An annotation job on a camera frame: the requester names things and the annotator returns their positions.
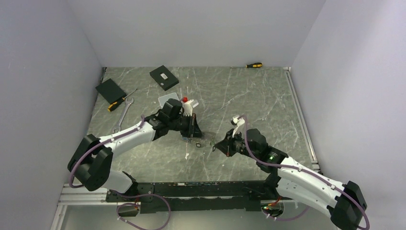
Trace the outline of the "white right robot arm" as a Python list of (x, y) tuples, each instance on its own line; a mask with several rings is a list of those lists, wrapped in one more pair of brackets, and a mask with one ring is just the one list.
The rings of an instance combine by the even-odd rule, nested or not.
[(287, 153), (269, 145), (258, 129), (247, 136), (229, 130), (213, 146), (227, 157), (236, 153), (250, 157), (268, 177), (264, 194), (270, 199), (290, 198), (312, 207), (330, 218), (341, 230), (361, 230), (367, 204), (359, 185), (353, 181), (336, 181), (303, 166)]

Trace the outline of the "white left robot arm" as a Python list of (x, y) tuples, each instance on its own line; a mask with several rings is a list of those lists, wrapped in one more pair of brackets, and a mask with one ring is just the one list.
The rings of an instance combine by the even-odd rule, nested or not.
[(168, 134), (179, 132), (183, 138), (202, 138), (194, 108), (196, 100), (168, 99), (156, 113), (142, 116), (136, 125), (104, 137), (86, 135), (67, 165), (68, 183), (72, 188), (85, 187), (88, 191), (106, 188), (119, 194), (125, 201), (132, 201), (138, 192), (138, 182), (126, 172), (111, 169), (119, 155), (155, 141)]

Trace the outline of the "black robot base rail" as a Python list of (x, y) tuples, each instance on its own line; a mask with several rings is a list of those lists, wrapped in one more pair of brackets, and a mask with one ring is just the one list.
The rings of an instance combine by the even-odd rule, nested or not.
[(139, 202), (142, 214), (167, 211), (259, 211), (279, 196), (264, 181), (139, 183), (135, 194), (119, 196), (108, 190), (106, 202)]

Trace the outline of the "round metal keyring plate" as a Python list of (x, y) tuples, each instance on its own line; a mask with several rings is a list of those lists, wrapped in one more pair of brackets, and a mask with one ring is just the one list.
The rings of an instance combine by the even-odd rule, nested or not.
[(188, 143), (200, 144), (200, 145), (211, 145), (213, 141), (215, 141), (215, 132), (195, 132), (192, 134), (191, 137), (183, 137), (181, 136), (182, 141), (186, 141)]

